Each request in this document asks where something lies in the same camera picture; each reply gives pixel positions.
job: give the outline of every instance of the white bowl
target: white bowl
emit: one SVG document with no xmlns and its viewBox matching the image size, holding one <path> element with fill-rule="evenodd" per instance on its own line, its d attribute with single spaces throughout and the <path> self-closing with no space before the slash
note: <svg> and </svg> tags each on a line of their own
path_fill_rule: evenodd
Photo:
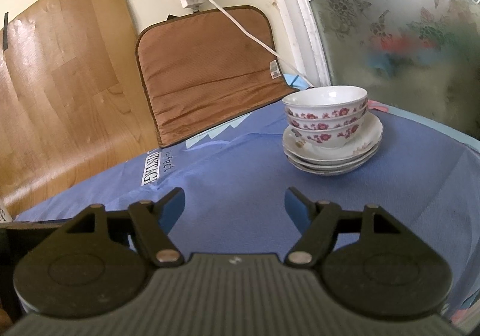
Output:
<svg viewBox="0 0 480 336">
<path fill-rule="evenodd" d="M 291 131 L 295 137 L 312 145 L 323 148 L 341 148 L 359 133 L 364 120 L 365 116 L 363 115 L 347 126 L 335 127 L 328 130 L 305 130 L 292 127 Z"/>
<path fill-rule="evenodd" d="M 367 91 L 350 85 L 311 88 L 285 96 L 282 102 L 291 116 L 331 119 L 356 113 L 367 105 Z"/>
<path fill-rule="evenodd" d="M 337 118 L 331 119 L 303 119 L 296 116 L 287 115 L 286 120 L 294 128 L 300 128 L 305 130 L 327 130 L 333 128 L 339 128 L 341 126 L 349 125 L 354 123 L 367 112 L 367 108 L 363 109 L 344 116 L 339 116 Z"/>
</svg>

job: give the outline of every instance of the white cable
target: white cable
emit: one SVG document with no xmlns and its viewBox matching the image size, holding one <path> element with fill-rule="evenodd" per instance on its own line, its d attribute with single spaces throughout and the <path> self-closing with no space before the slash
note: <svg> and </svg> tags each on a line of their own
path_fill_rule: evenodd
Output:
<svg viewBox="0 0 480 336">
<path fill-rule="evenodd" d="M 266 50 L 268 50 L 271 54 L 273 54 L 275 57 L 278 59 L 282 60 L 287 66 L 289 66 L 295 73 L 297 73 L 298 76 L 300 76 L 310 87 L 313 87 L 314 85 L 310 83 L 306 76 L 300 73 L 292 64 L 290 64 L 288 61 L 283 59 L 275 50 L 270 48 L 268 45 L 265 45 L 261 40 L 258 38 L 255 38 L 253 35 L 251 35 L 248 31 L 246 31 L 243 26 L 236 21 L 233 16 L 231 16 L 227 11 L 225 11 L 222 7 L 220 7 L 214 0 L 208 0 L 210 3 L 212 3 L 215 7 L 217 7 L 227 18 L 229 18 L 247 37 L 250 39 L 254 40 L 256 43 L 261 45 L 261 47 L 264 47 Z"/>
</svg>

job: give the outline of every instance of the stack of plates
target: stack of plates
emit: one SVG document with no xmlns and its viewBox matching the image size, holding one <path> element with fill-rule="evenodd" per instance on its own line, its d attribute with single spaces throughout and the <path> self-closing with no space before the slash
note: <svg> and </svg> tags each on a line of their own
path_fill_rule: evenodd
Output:
<svg viewBox="0 0 480 336">
<path fill-rule="evenodd" d="M 383 125 L 372 113 L 365 114 L 358 134 L 339 148 L 312 145 L 301 137 L 294 127 L 283 133 L 286 158 L 298 169 L 321 176 L 335 176 L 351 172 L 365 164 L 378 150 Z"/>
</svg>

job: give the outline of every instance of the bowl rim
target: bowl rim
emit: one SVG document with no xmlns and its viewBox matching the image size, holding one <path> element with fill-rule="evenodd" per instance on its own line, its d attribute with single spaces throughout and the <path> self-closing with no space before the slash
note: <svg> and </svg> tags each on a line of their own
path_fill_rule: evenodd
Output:
<svg viewBox="0 0 480 336">
<path fill-rule="evenodd" d="M 344 128 L 348 128 L 349 126 L 351 125 L 354 125 L 355 123 L 357 123 L 358 121 L 360 121 L 362 118 L 364 117 L 364 115 L 362 115 L 360 118 L 358 118 L 356 121 L 352 122 L 352 123 L 349 123 L 348 125 L 344 125 L 344 126 L 339 126 L 339 127 L 332 127 L 330 129 L 323 129 L 323 130 L 308 130 L 308 129 L 303 129 L 301 127 L 295 127 L 295 126 L 292 126 L 290 123 L 289 123 L 289 126 L 292 128 L 292 129 L 295 129 L 297 131 L 304 131 L 306 133 L 327 133 L 329 131 L 337 131 L 337 130 L 340 130 L 340 129 L 344 129 Z"/>
<path fill-rule="evenodd" d="M 365 106 L 362 110 L 364 110 L 363 114 L 360 116 L 360 118 L 362 118 L 368 111 L 368 107 Z M 318 121 L 334 121 L 334 120 L 339 120 L 341 118 L 348 118 L 349 116 L 354 116 L 355 114 L 358 114 L 359 112 L 361 111 L 357 111 L 356 113 L 350 113 L 350 114 L 347 114 L 347 115 L 342 115 L 342 116 L 337 116 L 336 118 L 317 118 L 317 119 L 308 119 L 308 118 L 301 118 L 299 116 L 294 116 L 294 115 L 290 115 L 289 113 L 285 113 L 285 115 L 288 117 L 288 118 L 292 118 L 294 120 L 297 120 L 299 119 L 300 121 L 305 121 L 305 122 L 318 122 Z"/>
<path fill-rule="evenodd" d="M 292 95 L 295 95 L 295 94 L 301 94 L 301 93 L 305 93 L 306 91 L 313 91 L 313 90 L 318 90 L 320 88 L 331 88 L 331 87 L 350 87 L 350 88 L 359 89 L 359 90 L 362 90 L 364 92 L 364 96 L 359 98 L 359 99 L 348 101 L 348 102 L 331 103 L 331 104 L 307 104 L 307 105 L 305 105 L 305 104 L 288 103 L 287 101 L 285 101 L 285 99 L 287 99 L 289 96 L 292 96 Z M 290 93 L 287 96 L 284 96 L 282 98 L 282 103 L 285 106 L 291 106 L 291 107 L 338 107 L 338 106 L 344 106 L 345 104 L 352 104 L 352 103 L 356 103 L 356 102 L 361 102 L 362 100 L 367 99 L 367 97 L 368 97 L 367 90 L 364 89 L 364 88 L 361 88 L 361 87 L 357 87 L 355 85 L 330 85 L 330 86 L 310 88 L 310 89 L 306 89 L 306 90 L 303 90 L 303 91 L 297 91 L 297 92 L 294 92 L 294 93 Z"/>
</svg>

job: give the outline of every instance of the brown mat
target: brown mat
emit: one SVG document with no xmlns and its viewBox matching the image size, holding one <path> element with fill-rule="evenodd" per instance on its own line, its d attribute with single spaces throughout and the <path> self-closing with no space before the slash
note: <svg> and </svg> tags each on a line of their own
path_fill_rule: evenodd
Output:
<svg viewBox="0 0 480 336">
<path fill-rule="evenodd" d="M 12 215 L 158 146 L 135 43 L 125 0 L 39 0 L 9 23 L 0 197 Z"/>
<path fill-rule="evenodd" d="M 250 34 L 274 47 L 260 10 L 227 10 Z M 275 56 L 218 10 L 150 26 L 138 40 L 137 59 L 162 147 L 295 91 L 283 77 L 272 78 Z"/>
</svg>

